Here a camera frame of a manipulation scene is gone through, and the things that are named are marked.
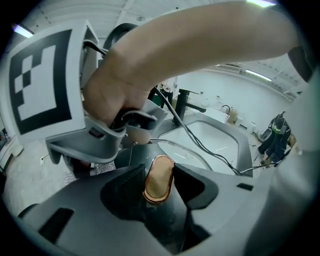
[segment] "black slot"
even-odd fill
[[[89,130],[89,134],[91,134],[93,137],[96,137],[98,139],[100,139],[104,136],[103,133],[101,133],[100,131],[98,131],[97,129],[95,129],[93,127]]]
[[[175,163],[174,185],[190,210],[206,208],[218,195],[219,189],[212,180]]]
[[[254,186],[245,183],[239,183],[236,187],[248,191],[251,191],[254,188]]]
[[[73,214],[71,209],[58,209],[39,230],[40,235],[54,244]]]
[[[201,226],[195,225],[191,215],[189,215],[182,251],[184,252],[200,244],[208,237],[210,237],[210,234]]]

